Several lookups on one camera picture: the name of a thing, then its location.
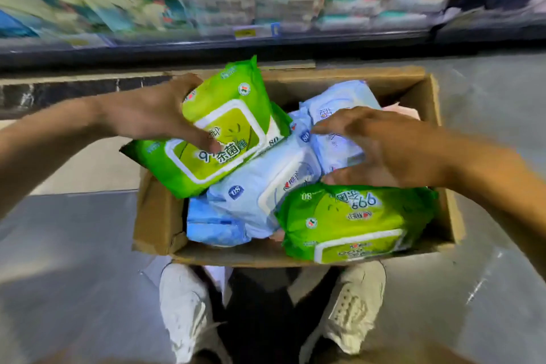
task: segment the light blue wet wipes package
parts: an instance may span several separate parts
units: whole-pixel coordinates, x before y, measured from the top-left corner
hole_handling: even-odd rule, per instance
[[[221,247],[250,242],[245,222],[216,212],[205,195],[189,199],[186,227],[186,236],[194,242]]]
[[[312,123],[315,125],[340,109],[357,106],[381,109],[370,88],[361,80],[332,85],[322,94],[302,102],[300,109],[309,110]],[[324,173],[353,166],[364,160],[364,153],[358,145],[337,134],[312,135],[311,146]]]
[[[297,187],[315,183],[321,168],[311,144],[307,109],[289,114],[290,136],[208,189],[215,210],[246,223],[250,237],[266,238],[279,228],[274,211]]]

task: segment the white shoe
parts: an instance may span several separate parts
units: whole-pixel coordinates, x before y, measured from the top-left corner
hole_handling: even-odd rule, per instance
[[[182,264],[169,264],[160,280],[160,309],[176,355],[176,364],[188,363],[202,350],[215,353],[222,364],[231,364],[212,319],[206,285]]]
[[[346,354],[359,354],[383,304],[385,283],[385,268],[379,261],[347,268],[332,291],[318,327],[301,347],[300,364],[309,361],[321,336],[334,341]]]

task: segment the green wet wipes package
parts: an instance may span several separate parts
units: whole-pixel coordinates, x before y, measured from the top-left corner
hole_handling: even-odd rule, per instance
[[[120,151],[149,169],[177,198],[197,196],[290,133],[290,117],[269,101],[256,57],[228,64],[186,97],[182,113],[222,144],[217,154],[187,141],[135,140]]]
[[[427,188],[312,184],[294,190],[276,214],[291,257],[320,264],[408,249],[434,216]]]

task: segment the yellow price label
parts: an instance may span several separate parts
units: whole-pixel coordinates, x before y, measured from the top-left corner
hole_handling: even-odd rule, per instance
[[[237,39],[255,38],[256,37],[256,29],[237,29],[235,31],[235,37]]]

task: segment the round logo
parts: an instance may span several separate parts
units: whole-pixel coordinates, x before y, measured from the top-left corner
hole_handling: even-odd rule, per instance
[[[244,96],[250,94],[250,85],[248,85],[246,82],[243,82],[241,85],[239,85],[239,93]]]
[[[315,218],[308,218],[305,221],[305,226],[307,226],[308,229],[314,229],[317,227],[318,220]]]

